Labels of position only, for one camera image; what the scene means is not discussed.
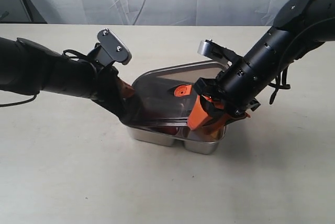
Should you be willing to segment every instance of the stainless steel tray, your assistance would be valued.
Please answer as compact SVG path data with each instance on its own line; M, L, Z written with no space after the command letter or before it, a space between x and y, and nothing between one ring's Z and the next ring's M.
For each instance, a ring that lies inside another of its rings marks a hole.
M199 77L215 78L227 67L210 60L158 69L139 76L132 84L140 102L133 105L137 109L130 115L131 120L127 123L129 134L134 139L167 147L171 147L176 140L181 140L188 151L213 153L224 138L227 128L222 127L213 135L205 135L201 130L190 131L180 120L190 114L197 94L194 92L182 99L169 97L167 94L171 87L194 84ZM143 123L162 122L164 118L169 120L168 127L153 127Z

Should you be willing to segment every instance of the orange tab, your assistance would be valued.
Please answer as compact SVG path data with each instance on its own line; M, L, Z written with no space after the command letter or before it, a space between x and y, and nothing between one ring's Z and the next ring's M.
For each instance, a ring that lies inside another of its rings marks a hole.
M190 95L192 91L192 85L181 85L174 90L174 96L182 97Z
M197 100L193 106L193 109L191 111L191 114L188 117L187 120L187 126L192 130L196 130L199 127L203 126L206 122L210 121L212 119L211 116L209 116L201 106L200 103L200 96L197 96Z

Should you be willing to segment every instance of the black cable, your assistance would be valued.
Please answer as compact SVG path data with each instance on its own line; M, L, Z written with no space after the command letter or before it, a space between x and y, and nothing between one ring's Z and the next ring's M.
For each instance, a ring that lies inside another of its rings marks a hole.
M37 97L37 94L35 94L32 98L24 100L24 101L20 101L20 102L15 102L15 103L10 103L10 104L0 104L0 107L9 107L9 106L15 106L15 105L23 105L26 103L29 103L31 101L34 101Z

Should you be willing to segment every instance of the white table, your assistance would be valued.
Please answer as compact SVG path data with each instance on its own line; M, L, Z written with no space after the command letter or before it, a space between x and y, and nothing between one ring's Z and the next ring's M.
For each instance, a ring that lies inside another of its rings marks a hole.
M199 42L244 55L265 27L1 25L57 52L88 53L108 27L131 50L116 67L132 82L206 60ZM42 92L0 109L0 223L334 223L335 43L289 68L289 91L228 129L212 155L131 139L89 100ZM22 99L0 93L1 103Z

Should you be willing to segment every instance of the metal container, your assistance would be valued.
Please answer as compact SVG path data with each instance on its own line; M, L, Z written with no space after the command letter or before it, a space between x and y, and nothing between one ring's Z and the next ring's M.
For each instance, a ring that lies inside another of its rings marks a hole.
M175 140L183 141L186 150L213 153L226 133L222 127L212 135L205 135L201 129L190 131L186 125L197 94L191 91L187 96L175 96L174 88L193 85L199 77L215 78L227 65L215 61L203 61L153 70L139 76L132 87L137 99L133 99L131 115L127 123L130 135L137 140L170 147Z

